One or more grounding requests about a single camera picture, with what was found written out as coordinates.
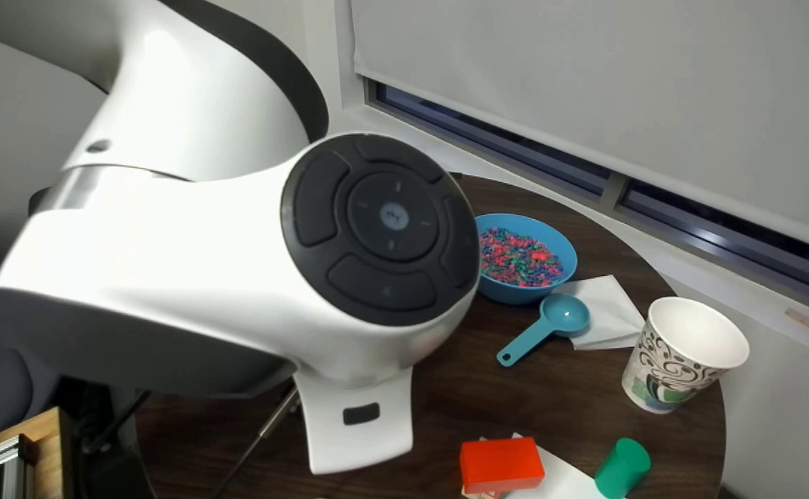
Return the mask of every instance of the green object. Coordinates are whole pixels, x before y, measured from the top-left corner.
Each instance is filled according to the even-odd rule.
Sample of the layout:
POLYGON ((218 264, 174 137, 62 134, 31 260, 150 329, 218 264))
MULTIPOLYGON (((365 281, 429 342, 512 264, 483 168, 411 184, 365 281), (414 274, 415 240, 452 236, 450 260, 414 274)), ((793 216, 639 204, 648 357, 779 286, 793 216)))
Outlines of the green object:
POLYGON ((610 496, 626 496, 652 471, 652 455, 644 444, 631 437, 619 437, 615 448, 606 455, 595 471, 595 487, 610 496))

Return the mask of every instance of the paper napkin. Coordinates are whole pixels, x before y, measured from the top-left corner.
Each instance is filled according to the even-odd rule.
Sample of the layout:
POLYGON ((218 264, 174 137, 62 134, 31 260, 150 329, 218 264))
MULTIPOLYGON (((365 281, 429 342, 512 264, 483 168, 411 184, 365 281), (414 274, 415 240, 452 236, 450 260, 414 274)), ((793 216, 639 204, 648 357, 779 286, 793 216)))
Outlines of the paper napkin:
POLYGON ((631 350, 646 329, 644 314, 613 274, 566 283, 558 295, 591 307, 591 329, 572 337, 574 350, 631 350))
POLYGON ((512 490, 508 499, 603 499, 591 473, 545 448, 538 451, 545 473, 543 482, 538 487, 512 490))

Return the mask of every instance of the dark wooden table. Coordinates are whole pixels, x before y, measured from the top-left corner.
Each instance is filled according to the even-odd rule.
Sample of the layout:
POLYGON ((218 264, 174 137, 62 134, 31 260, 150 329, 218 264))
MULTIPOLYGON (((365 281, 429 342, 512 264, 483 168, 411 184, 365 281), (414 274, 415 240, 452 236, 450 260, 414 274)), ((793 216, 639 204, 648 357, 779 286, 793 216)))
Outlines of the dark wooden table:
MULTIPOLYGON (((595 222, 530 192, 464 177, 475 210, 530 214, 561 228, 579 252, 576 277, 615 274, 639 310, 673 295, 620 239, 595 222)), ((574 351, 545 342, 512 368, 493 354, 538 315, 477 296, 464 328, 415 367, 415 448, 362 471, 313 476, 297 417, 257 448, 227 496, 272 499, 454 499, 464 441, 525 433, 585 473, 592 473, 615 437, 644 441, 653 471, 634 496, 714 499, 724 471, 724 400, 706 389, 670 417, 637 411, 620 392, 630 351, 574 351)), ((153 396, 138 411, 146 473, 164 499, 207 496, 278 404, 278 394, 245 403, 153 396)))

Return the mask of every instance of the colorful beads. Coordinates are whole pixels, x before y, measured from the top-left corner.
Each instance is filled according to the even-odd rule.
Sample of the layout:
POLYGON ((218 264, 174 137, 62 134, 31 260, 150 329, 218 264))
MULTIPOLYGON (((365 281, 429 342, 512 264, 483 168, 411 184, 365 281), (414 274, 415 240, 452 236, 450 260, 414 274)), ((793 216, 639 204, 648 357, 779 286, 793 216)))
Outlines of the colorful beads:
POLYGON ((551 254, 538 239, 504 228, 483 234, 483 277, 518 288, 545 288, 561 274, 562 265, 558 254, 551 254))

